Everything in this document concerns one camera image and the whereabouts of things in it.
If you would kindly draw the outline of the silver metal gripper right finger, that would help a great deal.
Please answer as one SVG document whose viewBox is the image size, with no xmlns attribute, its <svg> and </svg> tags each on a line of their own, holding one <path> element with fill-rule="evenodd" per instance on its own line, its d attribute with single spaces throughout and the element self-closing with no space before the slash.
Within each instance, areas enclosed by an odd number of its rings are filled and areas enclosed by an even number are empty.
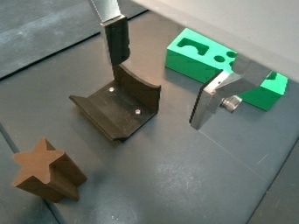
<svg viewBox="0 0 299 224">
<path fill-rule="evenodd" d="M 191 112 L 191 126 L 198 130 L 218 108 L 233 113 L 242 103 L 239 94 L 257 88 L 271 73 L 270 68 L 239 54 L 233 63 L 233 73 L 221 70 L 202 86 Z"/>
</svg>

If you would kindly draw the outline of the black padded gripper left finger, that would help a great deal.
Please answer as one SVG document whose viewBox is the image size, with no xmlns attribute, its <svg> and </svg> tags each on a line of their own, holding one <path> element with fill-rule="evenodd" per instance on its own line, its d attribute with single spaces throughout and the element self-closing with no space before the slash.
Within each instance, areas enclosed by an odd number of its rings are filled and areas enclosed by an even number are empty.
<svg viewBox="0 0 299 224">
<path fill-rule="evenodd" d="M 106 34 L 111 66 L 121 65 L 130 57 L 130 38 L 127 17 L 122 14 L 118 0 L 88 0 L 100 20 Z"/>
</svg>

